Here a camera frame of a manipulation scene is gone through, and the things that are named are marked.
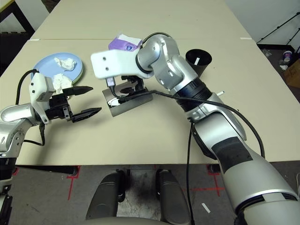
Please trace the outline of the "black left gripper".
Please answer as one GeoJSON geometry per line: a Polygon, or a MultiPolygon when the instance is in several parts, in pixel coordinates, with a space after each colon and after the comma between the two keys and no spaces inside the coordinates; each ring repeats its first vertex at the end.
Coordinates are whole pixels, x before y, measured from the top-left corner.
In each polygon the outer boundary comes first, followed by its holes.
{"type": "Polygon", "coordinates": [[[62,94],[54,95],[51,99],[49,99],[50,108],[45,111],[46,116],[49,120],[66,119],[67,121],[71,120],[73,123],[92,117],[100,112],[102,108],[89,108],[82,110],[80,113],[71,115],[71,110],[67,100],[67,96],[77,96],[85,94],[91,90],[93,90],[93,88],[89,86],[75,86],[63,89],[62,94]]]}

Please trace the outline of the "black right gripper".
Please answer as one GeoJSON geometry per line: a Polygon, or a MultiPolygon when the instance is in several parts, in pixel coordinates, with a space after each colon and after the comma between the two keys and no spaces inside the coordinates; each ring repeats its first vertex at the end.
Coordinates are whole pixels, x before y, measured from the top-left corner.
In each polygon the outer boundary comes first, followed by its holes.
{"type": "Polygon", "coordinates": [[[137,94],[144,92],[144,83],[143,83],[142,78],[139,78],[136,75],[122,75],[121,79],[127,80],[128,82],[135,84],[135,92],[137,94]]]}

